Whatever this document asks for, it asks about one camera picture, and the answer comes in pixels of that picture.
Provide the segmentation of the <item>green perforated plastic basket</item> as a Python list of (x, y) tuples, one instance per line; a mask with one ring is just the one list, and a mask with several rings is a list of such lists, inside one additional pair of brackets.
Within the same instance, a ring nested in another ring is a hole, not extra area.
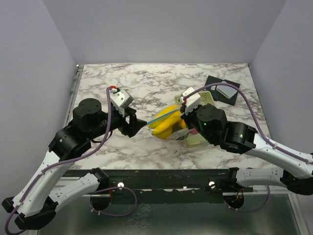
[[(211, 104), (215, 105), (213, 97), (211, 95), (211, 92), (209, 91), (201, 91), (199, 92), (201, 96), (201, 105), (204, 106), (206, 104)], [(184, 146), (186, 148), (191, 148), (191, 147), (196, 147), (196, 146), (201, 146), (201, 145), (206, 145), (208, 142), (205, 140), (205, 138), (202, 137), (199, 133), (196, 135), (192, 135), (190, 132), (192, 130), (188, 129), (181, 129), (177, 125), (176, 127), (173, 128), (175, 132), (172, 133), (170, 136), (173, 140), (176, 141), (182, 141)]]

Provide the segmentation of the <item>yellow toy banana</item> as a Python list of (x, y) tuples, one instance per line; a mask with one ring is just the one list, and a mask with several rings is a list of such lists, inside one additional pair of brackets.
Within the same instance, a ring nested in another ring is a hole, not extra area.
[(166, 139), (173, 133), (173, 128), (180, 126), (180, 106), (170, 105), (160, 110), (148, 127), (152, 130), (152, 135), (159, 139)]

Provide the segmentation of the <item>clear zip top bag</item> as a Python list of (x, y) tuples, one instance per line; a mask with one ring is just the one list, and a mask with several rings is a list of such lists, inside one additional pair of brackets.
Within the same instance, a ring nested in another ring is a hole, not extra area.
[(197, 135), (195, 129), (188, 129), (184, 120), (180, 117), (180, 105), (173, 104), (157, 113), (148, 123), (152, 136), (162, 140), (181, 141), (188, 136)]

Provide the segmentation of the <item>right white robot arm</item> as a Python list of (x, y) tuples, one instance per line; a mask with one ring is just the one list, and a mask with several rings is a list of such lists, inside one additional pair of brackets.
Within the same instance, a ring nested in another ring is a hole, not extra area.
[(188, 129), (195, 129), (205, 140), (235, 154), (246, 154), (267, 161), (269, 169), (234, 169), (225, 178), (225, 187), (236, 191), (240, 187), (280, 186), (289, 191), (312, 195), (313, 156), (292, 150), (270, 139), (263, 139), (253, 127), (242, 122), (228, 121), (225, 112), (213, 105), (198, 105), (190, 110), (182, 105), (181, 118)]

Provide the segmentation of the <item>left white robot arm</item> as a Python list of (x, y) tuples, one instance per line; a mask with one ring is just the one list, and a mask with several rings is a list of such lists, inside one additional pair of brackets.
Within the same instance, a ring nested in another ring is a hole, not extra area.
[(5, 198), (1, 204), (10, 217), (17, 215), (15, 224), (20, 233), (45, 227), (71, 200), (109, 188), (109, 176), (100, 168), (93, 168), (73, 184), (53, 190), (65, 172), (91, 148), (93, 139), (103, 136), (106, 141), (115, 129), (131, 138), (146, 125), (146, 121), (137, 119), (136, 110), (129, 107), (132, 101), (111, 97), (105, 113), (99, 100), (86, 98), (73, 109), (73, 119), (56, 133), (32, 179), (18, 195)]

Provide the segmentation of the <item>black square mat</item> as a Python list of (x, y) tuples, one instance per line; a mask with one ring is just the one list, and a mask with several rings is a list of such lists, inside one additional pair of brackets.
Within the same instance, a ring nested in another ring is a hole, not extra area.
[[(215, 84), (215, 83), (227, 83), (234, 87), (240, 88), (240, 84), (232, 82), (230, 80), (223, 80), (213, 76), (208, 76), (205, 85)], [(230, 86), (218, 85), (212, 86), (206, 89), (211, 92), (214, 101), (219, 101), (225, 104), (234, 106), (237, 100), (238, 91)]]

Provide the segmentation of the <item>white grey small box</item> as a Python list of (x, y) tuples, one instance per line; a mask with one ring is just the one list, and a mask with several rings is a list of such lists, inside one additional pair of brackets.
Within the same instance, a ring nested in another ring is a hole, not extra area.
[(237, 90), (230, 87), (230, 86), (225, 86), (225, 85), (218, 85), (216, 87), (216, 90), (222, 94), (224, 97), (231, 99), (234, 95), (237, 94)]

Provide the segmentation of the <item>black metal base rail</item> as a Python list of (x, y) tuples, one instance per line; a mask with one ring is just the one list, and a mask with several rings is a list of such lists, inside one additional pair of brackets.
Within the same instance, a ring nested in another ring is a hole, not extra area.
[(222, 203), (223, 195), (253, 191), (254, 186), (285, 187), (283, 170), (186, 169), (186, 170), (105, 170), (109, 186), (124, 185), (135, 192), (138, 203)]

